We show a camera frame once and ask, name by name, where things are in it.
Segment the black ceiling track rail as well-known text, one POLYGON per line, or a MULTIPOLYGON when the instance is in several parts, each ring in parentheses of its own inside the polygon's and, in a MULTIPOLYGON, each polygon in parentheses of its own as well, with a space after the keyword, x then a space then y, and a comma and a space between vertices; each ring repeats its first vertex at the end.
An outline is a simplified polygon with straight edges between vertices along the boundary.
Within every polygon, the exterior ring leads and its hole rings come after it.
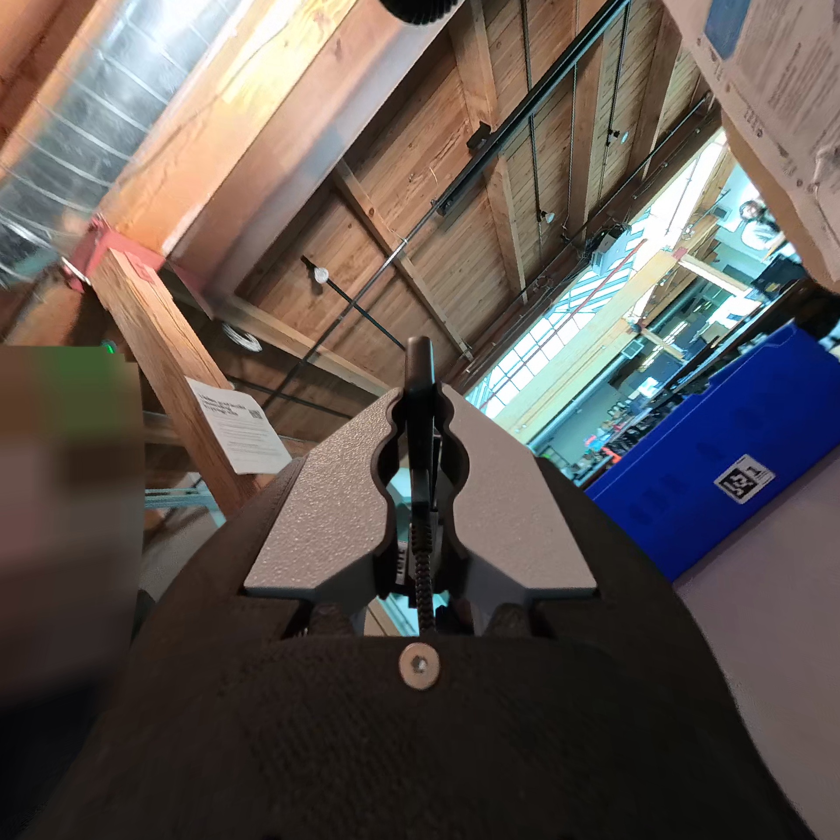
POLYGON ((628 7, 629 1, 608 1, 598 9, 589 23, 575 36, 566 49, 552 63, 549 69, 534 84, 527 95, 507 116, 500 127, 491 133, 478 155, 456 176, 436 204, 437 212, 446 216, 452 207, 467 194, 473 183, 490 164, 504 152, 521 126, 536 114, 552 97, 573 69, 586 57, 598 40, 620 13, 628 7))

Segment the silver ventilation duct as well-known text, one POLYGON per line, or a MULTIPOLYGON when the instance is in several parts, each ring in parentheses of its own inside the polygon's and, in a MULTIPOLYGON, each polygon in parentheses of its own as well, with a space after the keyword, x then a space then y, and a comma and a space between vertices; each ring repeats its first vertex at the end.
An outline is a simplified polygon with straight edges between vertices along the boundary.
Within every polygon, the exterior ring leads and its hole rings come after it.
POLYGON ((2 291, 70 255, 241 5, 97 3, 2 148, 2 291))

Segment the white paper notice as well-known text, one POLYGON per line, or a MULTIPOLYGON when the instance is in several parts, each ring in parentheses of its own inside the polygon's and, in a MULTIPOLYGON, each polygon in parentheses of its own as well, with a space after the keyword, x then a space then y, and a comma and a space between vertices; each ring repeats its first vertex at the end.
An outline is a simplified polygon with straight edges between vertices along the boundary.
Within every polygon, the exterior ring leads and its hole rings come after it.
POLYGON ((236 475, 275 475, 289 465, 292 456, 253 397, 185 380, 236 475))

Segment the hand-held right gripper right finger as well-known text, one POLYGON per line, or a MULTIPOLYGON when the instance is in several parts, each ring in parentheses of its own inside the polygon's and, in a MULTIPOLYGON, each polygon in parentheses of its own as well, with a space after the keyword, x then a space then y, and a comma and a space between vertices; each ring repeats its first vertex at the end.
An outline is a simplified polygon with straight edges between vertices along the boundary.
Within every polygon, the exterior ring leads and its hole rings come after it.
POLYGON ((538 460, 451 386, 442 385, 454 442, 450 539, 466 562, 464 596, 483 613, 503 604, 589 597, 596 582, 538 460))

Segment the wooden document stand with papers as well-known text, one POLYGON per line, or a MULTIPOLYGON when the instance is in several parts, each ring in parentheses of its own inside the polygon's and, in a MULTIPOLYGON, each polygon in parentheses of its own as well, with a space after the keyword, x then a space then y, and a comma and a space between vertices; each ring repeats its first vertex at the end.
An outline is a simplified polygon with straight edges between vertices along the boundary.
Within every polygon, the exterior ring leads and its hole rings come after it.
POLYGON ((664 2, 740 162, 812 277, 838 293, 839 4, 664 2))

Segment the thick wooden column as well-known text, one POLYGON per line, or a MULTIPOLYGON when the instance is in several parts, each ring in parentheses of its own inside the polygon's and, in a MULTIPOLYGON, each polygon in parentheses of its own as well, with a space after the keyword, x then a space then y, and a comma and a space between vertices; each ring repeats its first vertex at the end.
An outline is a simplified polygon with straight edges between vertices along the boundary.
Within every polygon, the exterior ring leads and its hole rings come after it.
POLYGON ((107 248, 89 281, 220 511, 232 516, 259 494, 261 483, 254 475, 235 473, 190 382, 227 390, 230 384, 162 280, 139 257, 107 248))

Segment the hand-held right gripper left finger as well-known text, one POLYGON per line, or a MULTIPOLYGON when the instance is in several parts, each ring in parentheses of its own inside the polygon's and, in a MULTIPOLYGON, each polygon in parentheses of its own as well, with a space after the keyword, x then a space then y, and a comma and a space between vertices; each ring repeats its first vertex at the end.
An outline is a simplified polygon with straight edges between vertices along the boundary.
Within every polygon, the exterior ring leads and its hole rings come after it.
POLYGON ((245 578, 248 595, 365 607, 396 582, 403 390, 395 388, 319 444, 245 578))

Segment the blue plastic bin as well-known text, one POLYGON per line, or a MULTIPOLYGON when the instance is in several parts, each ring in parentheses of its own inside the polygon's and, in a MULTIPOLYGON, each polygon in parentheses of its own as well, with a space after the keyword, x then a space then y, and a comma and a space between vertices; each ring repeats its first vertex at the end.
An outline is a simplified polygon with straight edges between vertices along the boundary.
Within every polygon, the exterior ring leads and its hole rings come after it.
POLYGON ((678 404, 586 494, 673 582, 838 442, 838 358, 790 322, 678 404))

